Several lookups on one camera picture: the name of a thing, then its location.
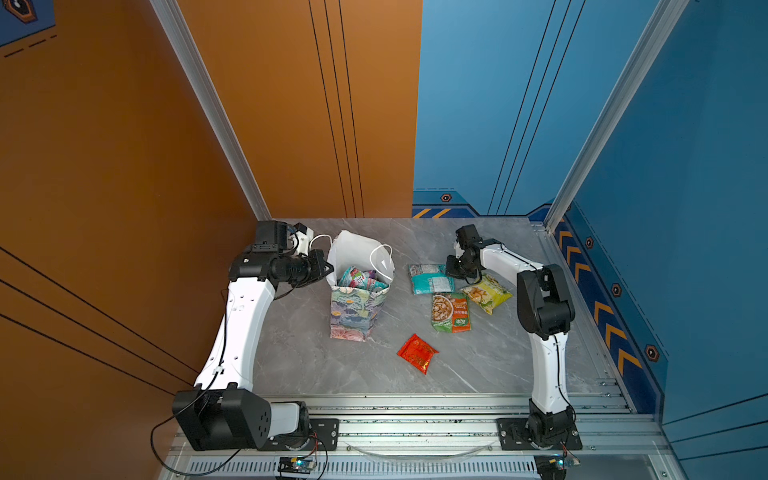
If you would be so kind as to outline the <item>yellow snack packet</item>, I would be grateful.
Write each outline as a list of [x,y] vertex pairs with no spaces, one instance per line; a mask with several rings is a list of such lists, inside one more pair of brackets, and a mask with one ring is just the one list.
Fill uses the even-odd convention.
[[488,315],[492,315],[497,307],[513,297],[513,294],[491,275],[484,275],[479,282],[463,287],[461,292]]

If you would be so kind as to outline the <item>green orange snack packet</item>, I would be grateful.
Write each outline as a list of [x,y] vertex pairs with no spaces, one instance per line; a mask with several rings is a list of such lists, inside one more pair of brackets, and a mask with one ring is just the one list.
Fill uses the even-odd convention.
[[469,300],[464,293],[435,293],[432,296],[431,325],[442,333],[471,330]]

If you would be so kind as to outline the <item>floral paper gift bag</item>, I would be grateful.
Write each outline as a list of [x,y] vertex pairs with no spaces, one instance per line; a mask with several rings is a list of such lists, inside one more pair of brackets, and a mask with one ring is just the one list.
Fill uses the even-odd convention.
[[[392,253],[390,245],[347,230],[330,239],[328,262],[334,272],[326,280],[331,288],[331,338],[364,342],[371,336],[395,277]],[[349,267],[375,270],[389,287],[379,292],[339,287],[337,282]]]

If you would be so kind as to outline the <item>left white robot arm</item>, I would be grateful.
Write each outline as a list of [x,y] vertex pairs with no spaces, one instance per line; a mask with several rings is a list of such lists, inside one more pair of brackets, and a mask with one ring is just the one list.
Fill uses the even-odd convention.
[[277,287],[303,288],[332,272],[319,249],[236,257],[209,359],[194,387],[178,392],[172,403],[172,415],[194,450],[262,449],[277,443],[300,449],[310,441],[304,402],[272,403],[255,392],[255,357]]

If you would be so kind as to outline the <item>red small snack packet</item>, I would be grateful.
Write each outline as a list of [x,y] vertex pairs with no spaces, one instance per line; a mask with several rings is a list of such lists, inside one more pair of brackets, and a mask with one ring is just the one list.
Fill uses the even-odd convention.
[[426,375],[432,359],[439,351],[413,334],[398,351],[398,356]]

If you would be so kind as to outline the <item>teal snack packet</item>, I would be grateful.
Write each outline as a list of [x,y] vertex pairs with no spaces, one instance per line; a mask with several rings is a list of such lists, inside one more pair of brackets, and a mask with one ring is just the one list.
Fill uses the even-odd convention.
[[445,264],[410,264],[408,276],[414,295],[455,291],[455,281],[447,275]]

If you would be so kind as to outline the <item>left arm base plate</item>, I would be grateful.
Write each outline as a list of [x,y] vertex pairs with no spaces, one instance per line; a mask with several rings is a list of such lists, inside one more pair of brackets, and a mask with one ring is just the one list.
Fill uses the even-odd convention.
[[319,440],[320,450],[335,451],[339,439],[340,420],[338,418],[311,417],[307,428],[291,434],[283,434],[269,438],[263,446],[263,451],[277,452],[309,452],[316,447]]

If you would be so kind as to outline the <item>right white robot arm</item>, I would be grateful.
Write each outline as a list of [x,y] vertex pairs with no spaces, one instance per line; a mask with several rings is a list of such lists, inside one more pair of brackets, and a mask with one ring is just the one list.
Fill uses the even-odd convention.
[[531,341],[529,415],[523,422],[500,421],[502,446],[513,441],[524,449],[582,449],[566,387],[565,353],[575,306],[564,270],[529,260],[499,240],[482,238],[473,224],[456,230],[454,249],[446,260],[448,276],[469,282],[490,270],[516,286],[517,317]]

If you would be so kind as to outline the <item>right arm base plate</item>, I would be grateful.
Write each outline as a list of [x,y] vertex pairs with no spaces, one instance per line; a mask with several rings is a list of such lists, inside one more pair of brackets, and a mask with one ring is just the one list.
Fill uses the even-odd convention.
[[530,426],[522,417],[499,418],[495,421],[498,440],[503,451],[555,451],[584,448],[574,425],[557,426],[547,431],[543,426]]

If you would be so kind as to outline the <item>teal Fox's candy bag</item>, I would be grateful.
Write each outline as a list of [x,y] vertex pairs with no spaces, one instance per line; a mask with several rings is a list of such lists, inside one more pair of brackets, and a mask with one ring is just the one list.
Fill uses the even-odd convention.
[[369,292],[379,292],[389,287],[389,284],[380,280],[375,270],[361,270],[357,267],[349,267],[338,280],[339,287],[354,288]]

